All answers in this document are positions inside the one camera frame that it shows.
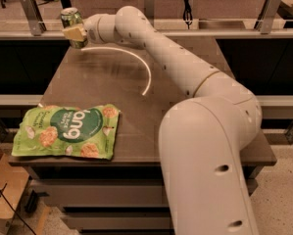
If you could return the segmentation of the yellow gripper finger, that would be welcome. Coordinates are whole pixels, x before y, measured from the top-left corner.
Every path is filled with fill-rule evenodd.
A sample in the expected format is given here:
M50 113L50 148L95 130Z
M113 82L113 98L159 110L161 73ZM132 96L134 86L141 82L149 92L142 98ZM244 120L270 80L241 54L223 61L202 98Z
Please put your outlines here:
M62 33L68 40L82 42L86 39L86 32L81 23L65 27Z

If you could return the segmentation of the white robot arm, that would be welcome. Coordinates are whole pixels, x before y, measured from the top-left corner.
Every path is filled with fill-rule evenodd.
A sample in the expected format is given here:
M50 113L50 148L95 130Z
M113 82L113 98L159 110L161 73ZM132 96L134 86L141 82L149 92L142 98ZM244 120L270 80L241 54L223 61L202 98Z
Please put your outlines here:
M175 235L259 235L240 152L261 129L256 96L158 32L138 9L83 20L61 13L69 40L140 47L186 93L159 130L159 154Z

